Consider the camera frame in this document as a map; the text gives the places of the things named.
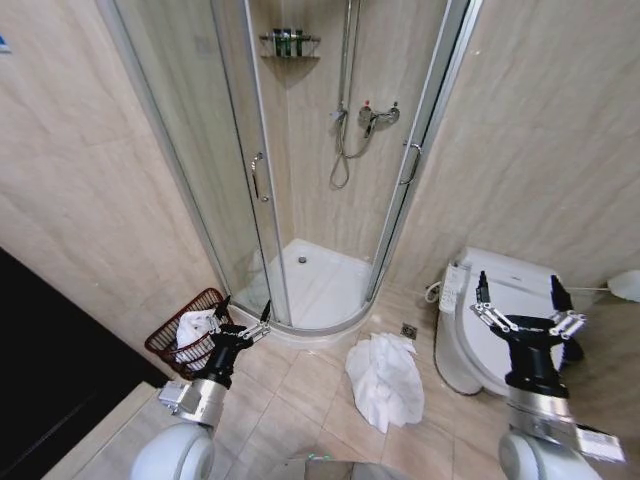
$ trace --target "floor drain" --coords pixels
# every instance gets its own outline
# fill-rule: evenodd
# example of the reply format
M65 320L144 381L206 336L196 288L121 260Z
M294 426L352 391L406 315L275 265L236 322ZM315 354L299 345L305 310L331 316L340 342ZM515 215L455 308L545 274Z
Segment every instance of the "floor drain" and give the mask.
M400 333L411 340L415 340L418 336L418 327L414 327L408 323L403 323Z

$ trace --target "red wicker basket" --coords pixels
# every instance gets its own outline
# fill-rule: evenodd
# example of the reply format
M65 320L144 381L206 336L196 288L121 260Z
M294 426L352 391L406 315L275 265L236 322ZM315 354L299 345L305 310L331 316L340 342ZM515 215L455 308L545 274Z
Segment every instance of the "red wicker basket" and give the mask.
M208 356L211 354L213 342L207 334L186 347L178 348L176 332L180 317L185 312L215 308L223 300L224 298L218 290L207 288L153 332L144 342L145 348L158 355L163 362L169 365L182 378L192 380L194 373L204 366ZM233 324L228 313L222 320L222 323Z

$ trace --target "toiletry bottle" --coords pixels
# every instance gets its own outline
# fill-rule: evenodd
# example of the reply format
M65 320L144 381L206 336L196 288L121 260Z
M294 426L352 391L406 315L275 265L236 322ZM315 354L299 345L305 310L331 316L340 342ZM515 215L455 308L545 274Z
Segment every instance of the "toiletry bottle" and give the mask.
M276 57L282 56L282 30L279 28L273 29L273 48L276 51Z
M283 39L282 42L284 43L284 52L283 52L283 57L290 57L291 56L291 29L290 28L285 28L282 30L282 35L283 35Z
M302 30L296 30L296 56L302 57Z

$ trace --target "wall shelf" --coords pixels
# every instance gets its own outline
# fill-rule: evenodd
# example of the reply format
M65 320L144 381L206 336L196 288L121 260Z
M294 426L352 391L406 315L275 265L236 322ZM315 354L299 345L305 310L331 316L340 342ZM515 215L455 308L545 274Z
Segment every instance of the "wall shelf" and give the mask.
M320 44L320 37L303 34L302 30L274 29L272 33L265 33L259 38L262 44L261 57L285 60L319 58L316 48Z

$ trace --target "toilet control panel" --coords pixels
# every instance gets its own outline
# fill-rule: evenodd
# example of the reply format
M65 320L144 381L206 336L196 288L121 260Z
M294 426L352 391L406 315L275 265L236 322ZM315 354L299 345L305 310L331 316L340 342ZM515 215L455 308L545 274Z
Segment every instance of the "toilet control panel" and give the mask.
M458 294L462 289L464 272L454 265L447 265L444 282L440 289L440 311L453 314L456 310Z

